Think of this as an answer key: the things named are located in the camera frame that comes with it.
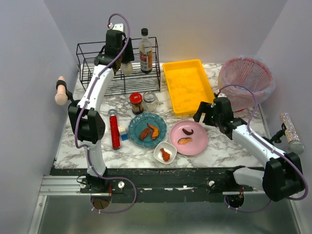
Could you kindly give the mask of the red lid sauce jar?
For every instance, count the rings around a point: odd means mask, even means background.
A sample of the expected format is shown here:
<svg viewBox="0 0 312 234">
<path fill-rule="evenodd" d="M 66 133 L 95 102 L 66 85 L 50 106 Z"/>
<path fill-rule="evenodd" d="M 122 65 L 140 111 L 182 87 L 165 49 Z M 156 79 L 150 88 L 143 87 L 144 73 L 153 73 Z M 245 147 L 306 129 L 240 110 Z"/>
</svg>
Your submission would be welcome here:
<svg viewBox="0 0 312 234">
<path fill-rule="evenodd" d="M 142 98 L 142 95 L 140 93 L 138 93 L 138 92 L 132 93 L 129 96 L 129 100 L 130 100 L 130 103 L 132 106 L 132 112 L 135 115 L 139 115 L 139 114 L 143 113 L 143 111 L 144 111 L 144 108 L 142 106 L 143 98 Z"/>
</svg>

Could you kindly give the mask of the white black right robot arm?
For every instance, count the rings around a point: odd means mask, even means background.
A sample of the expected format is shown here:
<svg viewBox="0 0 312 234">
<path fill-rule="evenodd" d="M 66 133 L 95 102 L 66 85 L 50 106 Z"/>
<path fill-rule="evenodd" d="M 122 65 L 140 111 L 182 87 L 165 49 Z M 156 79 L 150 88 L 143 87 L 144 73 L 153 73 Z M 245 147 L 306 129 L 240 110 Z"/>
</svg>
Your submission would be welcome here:
<svg viewBox="0 0 312 234">
<path fill-rule="evenodd" d="M 300 199 L 307 196 L 309 187 L 299 156 L 276 148 L 254 132 L 248 122 L 234 117 L 228 98 L 217 97 L 212 103 L 202 101 L 193 119 L 218 128 L 230 140 L 242 145 L 263 166 L 263 171 L 243 166 L 231 169 L 232 183 L 263 190 L 274 202 L 285 198 L 295 200 L 294 194 L 299 192 L 303 192 Z"/>
</svg>

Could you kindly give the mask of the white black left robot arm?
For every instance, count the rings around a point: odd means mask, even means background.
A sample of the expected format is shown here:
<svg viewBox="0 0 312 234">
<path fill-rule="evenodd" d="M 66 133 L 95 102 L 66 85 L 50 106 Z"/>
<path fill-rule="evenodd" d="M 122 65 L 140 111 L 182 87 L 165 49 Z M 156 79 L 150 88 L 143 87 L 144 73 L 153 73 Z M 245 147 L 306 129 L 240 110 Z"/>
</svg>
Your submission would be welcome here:
<svg viewBox="0 0 312 234">
<path fill-rule="evenodd" d="M 130 37 L 121 30 L 110 29 L 100 53 L 94 59 L 91 81 L 81 100 L 72 103 L 68 115 L 75 145 L 84 148 L 90 176 L 102 178 L 106 165 L 102 157 L 101 140 L 105 123 L 99 110 L 108 85 L 120 69 Z"/>
</svg>

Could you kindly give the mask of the dark sauce glass bottle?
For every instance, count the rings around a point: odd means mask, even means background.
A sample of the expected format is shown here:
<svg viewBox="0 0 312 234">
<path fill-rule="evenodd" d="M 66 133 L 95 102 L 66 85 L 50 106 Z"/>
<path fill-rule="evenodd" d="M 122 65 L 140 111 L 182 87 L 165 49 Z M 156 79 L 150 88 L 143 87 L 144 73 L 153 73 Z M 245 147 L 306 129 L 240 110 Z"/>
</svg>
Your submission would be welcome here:
<svg viewBox="0 0 312 234">
<path fill-rule="evenodd" d="M 140 69 L 143 73 L 150 73 L 153 68 L 152 44 L 148 38 L 148 29 L 141 29 L 142 39 L 139 43 Z"/>
</svg>

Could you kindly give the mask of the clear glass salt jar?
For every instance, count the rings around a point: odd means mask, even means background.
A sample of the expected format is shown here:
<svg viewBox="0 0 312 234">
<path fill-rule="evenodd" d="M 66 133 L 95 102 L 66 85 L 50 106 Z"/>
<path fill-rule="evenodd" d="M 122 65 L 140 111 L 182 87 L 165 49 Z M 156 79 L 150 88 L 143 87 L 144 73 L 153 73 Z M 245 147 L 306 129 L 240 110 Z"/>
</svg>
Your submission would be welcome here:
<svg viewBox="0 0 312 234">
<path fill-rule="evenodd" d="M 143 94 L 143 108 L 144 111 L 153 112 L 158 107 L 159 101 L 153 91 L 145 92 Z"/>
</svg>

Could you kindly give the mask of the grey cap salt grinder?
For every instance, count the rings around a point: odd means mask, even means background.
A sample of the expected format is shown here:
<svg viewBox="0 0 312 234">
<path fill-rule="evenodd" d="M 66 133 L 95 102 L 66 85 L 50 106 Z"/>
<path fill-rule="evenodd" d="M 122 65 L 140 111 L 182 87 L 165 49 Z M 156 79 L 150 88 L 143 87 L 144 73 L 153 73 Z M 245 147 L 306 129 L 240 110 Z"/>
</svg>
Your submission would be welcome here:
<svg viewBox="0 0 312 234">
<path fill-rule="evenodd" d="M 129 61 L 127 63 L 121 63 L 121 72 L 125 75 L 125 76 L 128 76 L 128 75 L 131 75 L 133 73 L 133 66 L 132 66 L 132 62 Z"/>
</svg>

